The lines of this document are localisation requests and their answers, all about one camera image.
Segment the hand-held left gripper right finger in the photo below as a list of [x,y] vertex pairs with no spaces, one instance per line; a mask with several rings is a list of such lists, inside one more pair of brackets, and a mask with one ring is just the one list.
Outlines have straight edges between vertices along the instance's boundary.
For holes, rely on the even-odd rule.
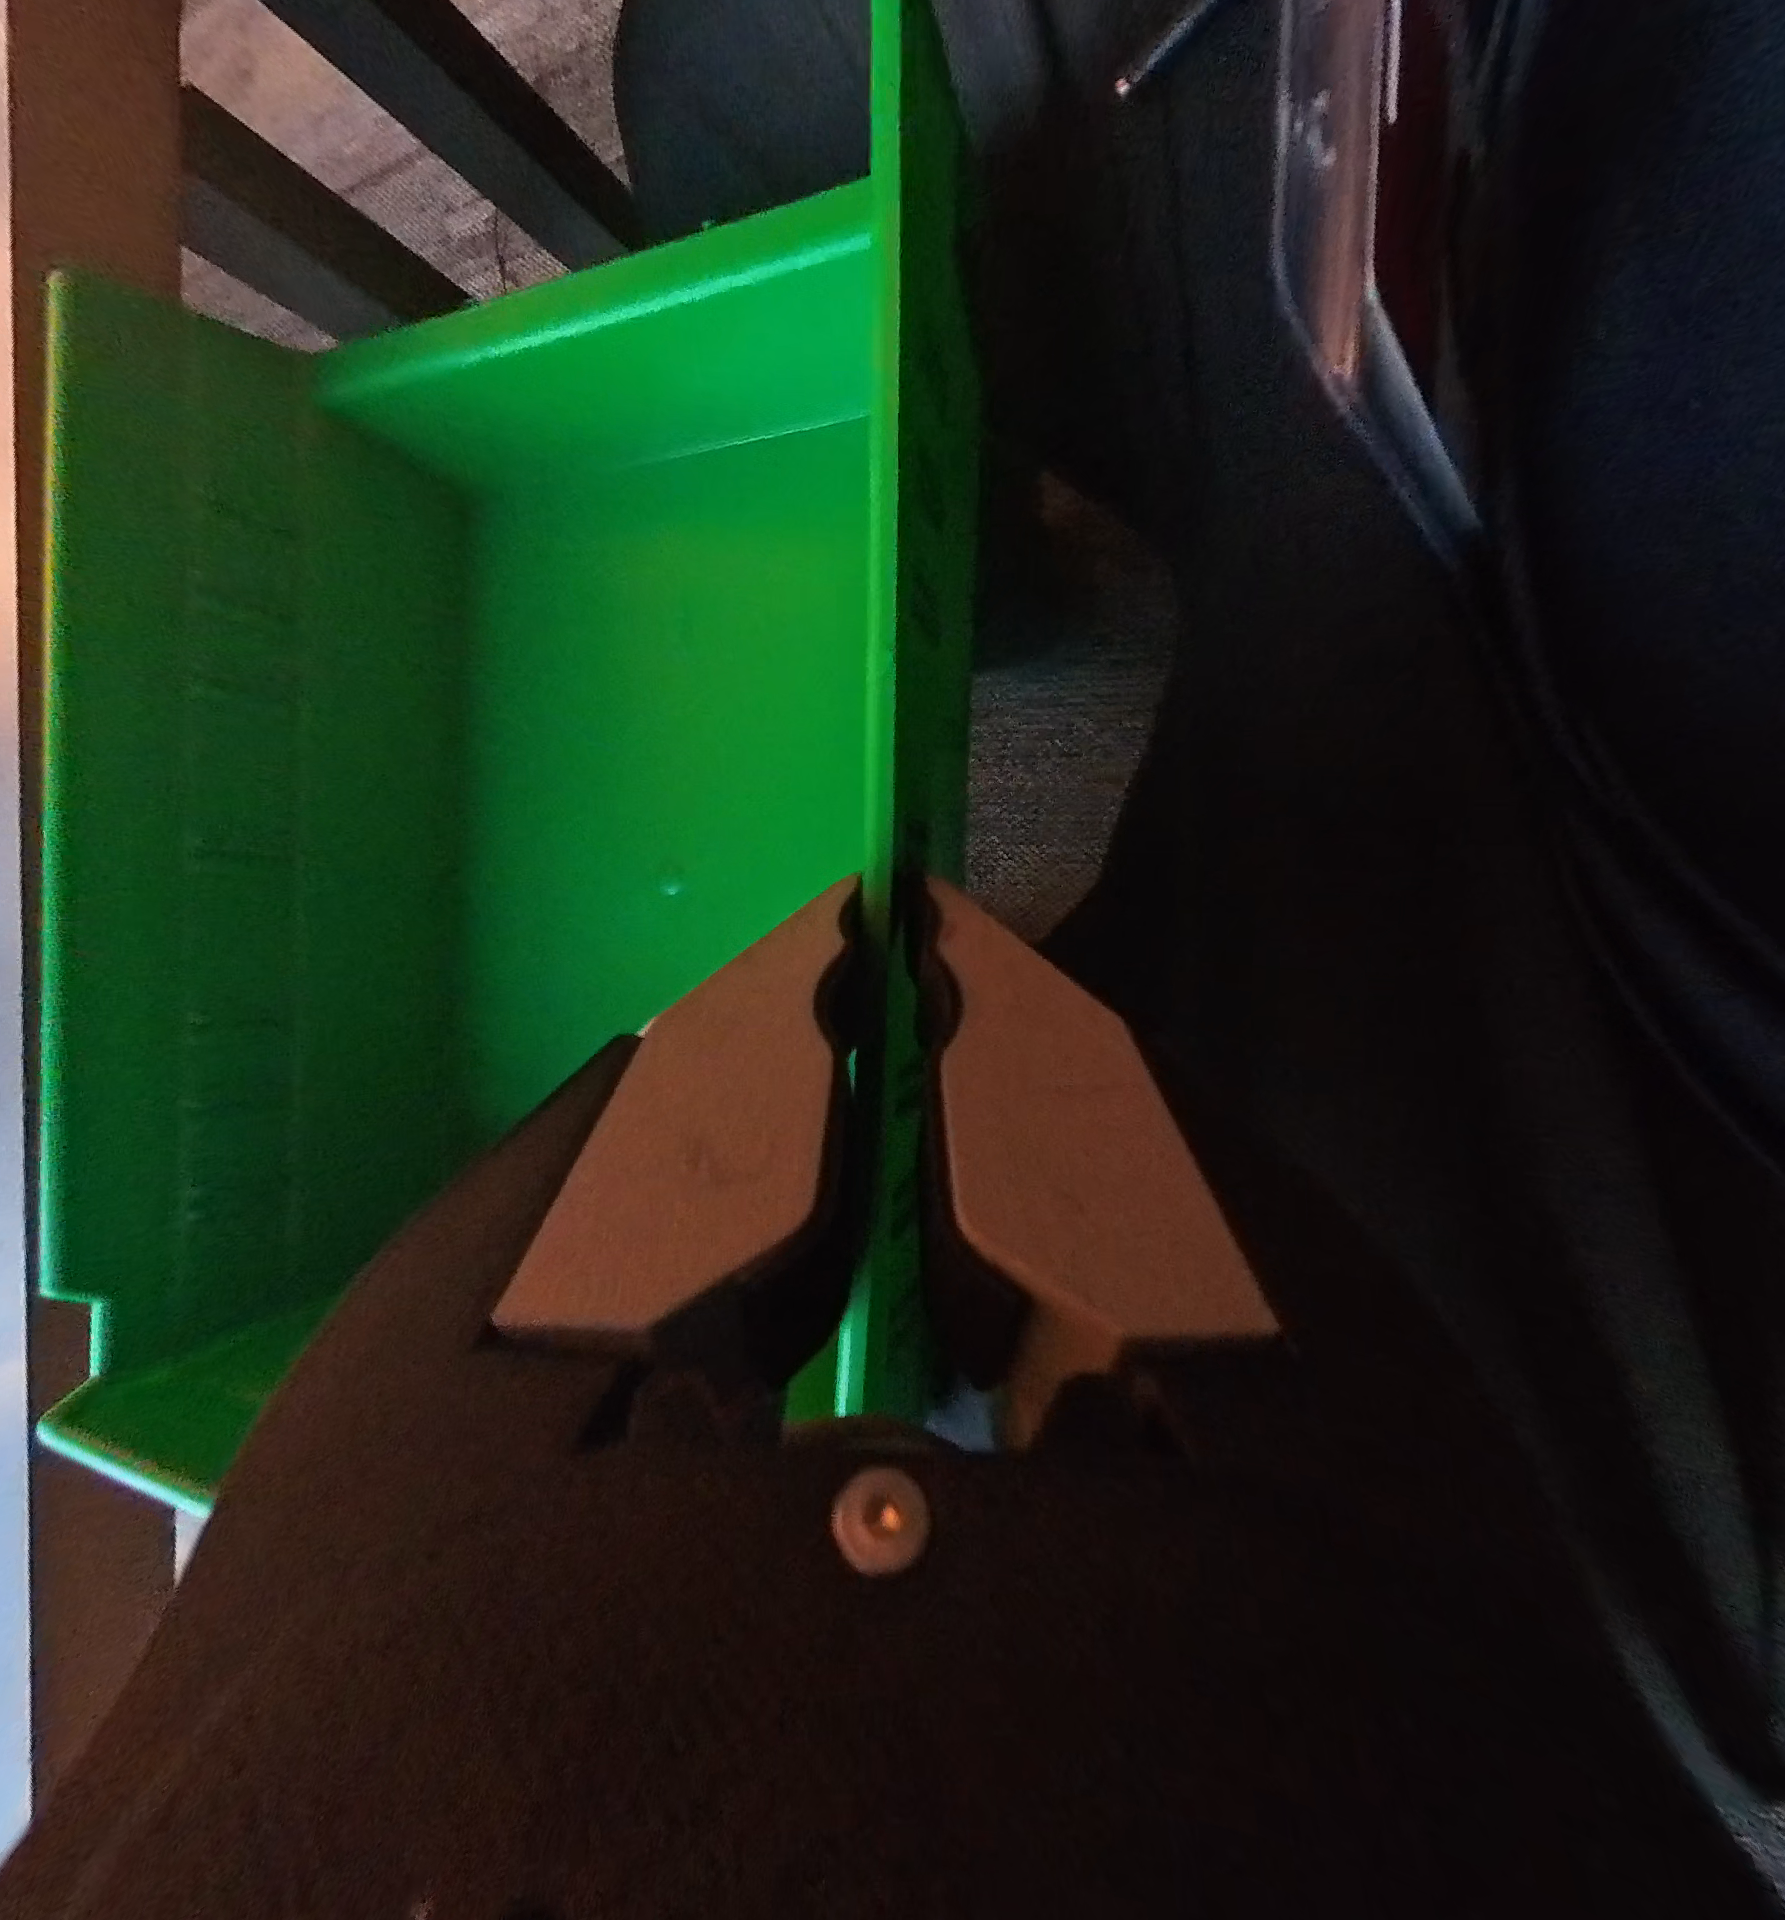
[[951,1371],[1031,1444],[1075,1379],[1269,1351],[1280,1327],[1118,1014],[928,879],[925,1302]]

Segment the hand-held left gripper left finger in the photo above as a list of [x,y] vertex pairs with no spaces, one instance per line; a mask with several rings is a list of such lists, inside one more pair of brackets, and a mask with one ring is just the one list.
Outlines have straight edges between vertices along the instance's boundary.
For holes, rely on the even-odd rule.
[[508,1342],[784,1389],[852,1285],[856,879],[639,1033],[495,1302]]

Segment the green plastic storage box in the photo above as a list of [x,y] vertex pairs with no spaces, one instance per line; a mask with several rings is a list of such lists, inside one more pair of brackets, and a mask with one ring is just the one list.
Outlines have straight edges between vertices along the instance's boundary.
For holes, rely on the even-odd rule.
[[308,356],[45,291],[37,1441],[208,1513],[352,1275],[832,883],[960,871],[979,403],[929,4],[866,180]]

